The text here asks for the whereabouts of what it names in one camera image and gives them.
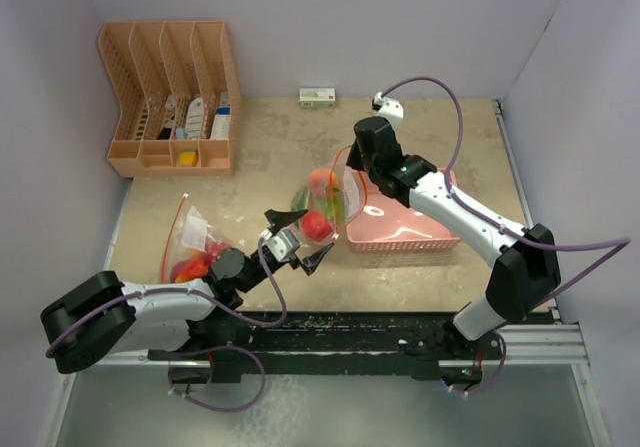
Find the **watermelon slice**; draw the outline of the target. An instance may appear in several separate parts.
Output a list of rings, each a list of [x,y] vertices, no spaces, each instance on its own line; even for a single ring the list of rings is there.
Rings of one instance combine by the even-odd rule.
[[[307,186],[300,187],[291,200],[290,210],[293,212],[309,211],[311,191]]]

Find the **large red apple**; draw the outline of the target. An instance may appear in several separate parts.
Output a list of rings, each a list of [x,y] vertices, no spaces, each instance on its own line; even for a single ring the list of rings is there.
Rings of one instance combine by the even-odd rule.
[[[329,220],[320,212],[310,211],[300,221],[300,230],[313,242],[320,243],[333,234]]]

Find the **pink red apple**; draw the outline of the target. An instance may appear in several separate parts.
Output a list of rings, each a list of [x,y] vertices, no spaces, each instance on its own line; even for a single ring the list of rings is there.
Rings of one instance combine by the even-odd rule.
[[[205,259],[208,263],[215,262],[220,254],[229,248],[230,245],[226,242],[219,241],[213,238],[208,238],[205,242]]]

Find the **peach with green leaf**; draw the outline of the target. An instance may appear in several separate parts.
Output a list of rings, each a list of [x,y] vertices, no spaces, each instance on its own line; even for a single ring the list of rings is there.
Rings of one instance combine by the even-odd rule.
[[[326,197],[335,184],[336,174],[331,169],[315,169],[308,176],[308,186],[314,196]]]

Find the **red yellow apple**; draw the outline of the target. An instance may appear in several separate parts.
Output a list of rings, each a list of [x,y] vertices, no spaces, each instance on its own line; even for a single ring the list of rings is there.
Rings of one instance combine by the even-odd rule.
[[[209,271],[209,262],[203,258],[186,259],[177,262],[170,271],[171,283],[185,283],[205,276]]]

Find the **clear zip bag orange zipper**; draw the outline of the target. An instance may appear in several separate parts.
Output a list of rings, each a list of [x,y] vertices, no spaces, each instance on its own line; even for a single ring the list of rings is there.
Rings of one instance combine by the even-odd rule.
[[[184,194],[164,247],[159,269],[160,282],[171,283],[170,271],[177,262],[205,258],[205,242],[208,238],[226,242],[230,247],[236,246],[220,229],[210,224],[191,202],[189,195]]]

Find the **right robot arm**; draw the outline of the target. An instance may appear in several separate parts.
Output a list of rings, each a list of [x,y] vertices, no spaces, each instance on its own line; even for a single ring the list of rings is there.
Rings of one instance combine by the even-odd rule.
[[[446,350],[467,358],[480,338],[502,324],[520,323],[555,290],[561,275],[552,232],[502,218],[417,155],[406,155],[390,122],[371,116],[354,126],[347,166],[365,173],[380,192],[440,223],[492,269],[485,293],[461,309],[445,333]]]

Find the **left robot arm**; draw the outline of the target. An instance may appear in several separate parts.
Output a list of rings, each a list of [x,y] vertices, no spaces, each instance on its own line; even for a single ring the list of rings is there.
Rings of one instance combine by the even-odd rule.
[[[103,270],[45,307],[40,314],[49,346],[47,358],[62,374],[84,370],[104,357],[134,350],[177,352],[184,359],[202,354],[204,332],[191,324],[222,311],[250,325],[278,326],[282,318],[259,320],[238,312],[242,294],[271,280],[284,266],[312,275],[329,252],[323,246],[301,258],[301,244],[291,224],[305,210],[268,210],[268,228],[256,250],[247,255],[225,243],[213,243],[192,280],[168,284],[124,282]]]

